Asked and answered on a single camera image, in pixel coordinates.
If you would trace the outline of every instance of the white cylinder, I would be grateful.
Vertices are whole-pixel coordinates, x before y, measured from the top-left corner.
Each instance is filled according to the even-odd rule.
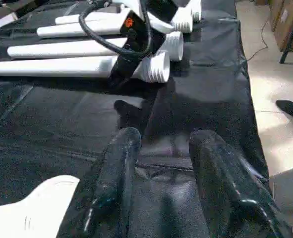
[[[86,17],[86,23],[88,23],[89,21],[100,21],[100,20],[124,22],[124,20],[121,18],[123,18],[123,16],[127,17],[129,12],[130,12],[129,8],[124,9],[121,13],[92,12]],[[164,34],[168,34],[175,30],[172,25],[159,20],[158,18],[156,18],[149,12],[148,12],[148,16],[150,18],[150,23],[153,29],[159,32],[162,32]],[[62,16],[55,19],[56,25],[71,24],[71,23],[78,23],[78,22],[79,22],[79,15]]]
[[[86,17],[86,21],[96,20],[110,20],[111,18],[118,17],[122,13],[108,13],[108,12],[92,12]],[[61,16],[55,19],[56,25],[71,24],[79,22],[79,14],[71,16]]]
[[[114,20],[89,21],[88,27],[99,35],[116,35],[124,23],[120,18]],[[39,27],[37,35],[42,38],[85,36],[79,23]]]
[[[123,47],[127,38],[107,39],[107,41],[119,47]],[[7,52],[11,57],[21,59],[116,55],[114,51],[105,48],[94,40],[11,46],[7,49]]]
[[[0,62],[0,76],[108,78],[118,56],[92,56]],[[144,58],[134,77],[145,82],[167,82],[169,55]]]
[[[107,39],[107,41],[119,47],[123,47],[127,38]],[[165,41],[159,48],[159,51],[166,51],[171,61],[181,61],[183,49],[183,34],[180,31],[175,31],[166,35]],[[7,52],[11,57],[20,59],[117,55],[114,51],[105,48],[94,40],[12,46],[7,49]]]
[[[138,78],[148,83],[166,83],[170,77],[170,57],[167,52],[145,57],[134,72],[132,78]]]
[[[192,32],[193,19],[191,9],[179,7],[171,20],[171,25],[174,27],[175,31],[181,31],[184,33]]]
[[[190,0],[186,8],[191,9],[194,22],[199,22],[201,20],[201,0]]]
[[[158,51],[167,51],[171,61],[179,62],[184,54],[184,36],[180,31],[166,35],[166,39]]]

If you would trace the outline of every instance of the black plastic object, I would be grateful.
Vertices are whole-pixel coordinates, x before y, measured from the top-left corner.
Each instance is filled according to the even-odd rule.
[[[77,203],[75,198],[79,197],[80,193],[86,193],[86,198],[79,203],[83,215],[79,215],[75,219],[76,227],[72,227],[74,224],[71,222],[67,224],[71,226],[70,229],[66,229],[66,227],[61,229],[61,231],[70,233],[60,233],[59,237],[92,237],[97,225],[119,205],[121,205],[121,225],[118,235],[126,237],[134,168],[140,148],[141,135],[137,129],[125,128],[118,132],[103,152],[103,166],[95,186],[90,184],[92,178],[90,177],[91,172],[89,172],[75,192],[72,203]]]
[[[170,23],[178,6],[172,0],[146,0],[147,10],[161,21]]]
[[[189,150],[210,237],[293,238],[271,194],[220,136],[194,131]]]
[[[103,45],[104,47],[108,48],[109,50],[112,50],[119,55],[122,56],[129,56],[129,57],[137,57],[137,58],[144,58],[145,56],[149,55],[152,51],[152,45],[153,45],[153,36],[152,36],[152,28],[150,19],[147,14],[146,5],[143,1],[141,1],[141,11],[143,14],[143,18],[146,25],[147,30],[147,45],[146,47],[141,51],[133,51],[128,50],[125,48],[118,47],[108,41],[106,41],[103,37],[99,36],[97,33],[91,30],[91,28],[86,24],[85,18],[95,10],[99,10],[103,7],[107,7],[111,4],[111,0],[94,0],[87,9],[85,9],[80,15],[79,15],[79,23],[83,31],[93,40],[97,41],[99,44]]]

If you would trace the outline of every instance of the wrinkled black fabric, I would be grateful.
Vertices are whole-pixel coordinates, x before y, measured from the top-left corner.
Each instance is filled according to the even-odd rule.
[[[54,25],[56,17],[79,14],[87,5],[52,0],[1,28],[0,61],[11,60],[9,46],[72,40],[42,40],[36,29]],[[125,127],[142,135],[129,237],[209,236],[189,157],[194,128],[220,135],[267,187],[235,3],[204,0],[202,5],[205,20],[184,35],[184,59],[171,64],[165,85],[131,80],[121,91],[110,91],[100,80],[0,77],[0,205],[21,200],[55,175],[82,180]],[[5,176],[1,168],[15,173]],[[85,191],[74,199],[84,196]],[[114,210],[95,236],[115,237],[119,214]]]
[[[271,194],[233,147],[213,131],[196,130],[189,150],[210,237],[293,238]]]

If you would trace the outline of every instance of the black plastic sheet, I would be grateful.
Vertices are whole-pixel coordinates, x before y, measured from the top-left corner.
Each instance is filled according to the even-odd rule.
[[[1,28],[0,61],[11,60],[7,48],[12,45],[70,40],[41,40],[36,29],[54,25],[56,17],[80,13],[87,4],[49,1]],[[9,148],[0,149],[0,168],[17,168],[8,180],[0,179],[0,205],[22,199],[45,177],[63,173],[81,179],[125,127],[139,129],[143,139],[130,237],[209,236],[189,157],[194,128],[220,135],[267,187],[235,2],[205,0],[202,5],[205,20],[184,35],[184,59],[172,63],[166,85],[132,80],[112,92],[94,80],[0,77],[0,147]],[[44,151],[41,156],[35,155],[35,148]],[[39,173],[26,172],[32,168],[39,168]],[[6,198],[4,182],[15,187]],[[118,212],[100,224],[97,237],[115,236]]]

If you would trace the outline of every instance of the cardboard box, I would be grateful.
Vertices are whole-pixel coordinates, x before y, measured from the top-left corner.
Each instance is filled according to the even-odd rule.
[[[277,21],[281,14],[284,0],[271,0],[270,1],[270,24],[272,31],[275,30]]]
[[[287,46],[287,41],[293,29],[293,0],[285,0],[281,13],[279,15],[276,28],[275,39],[276,43],[281,51]]]

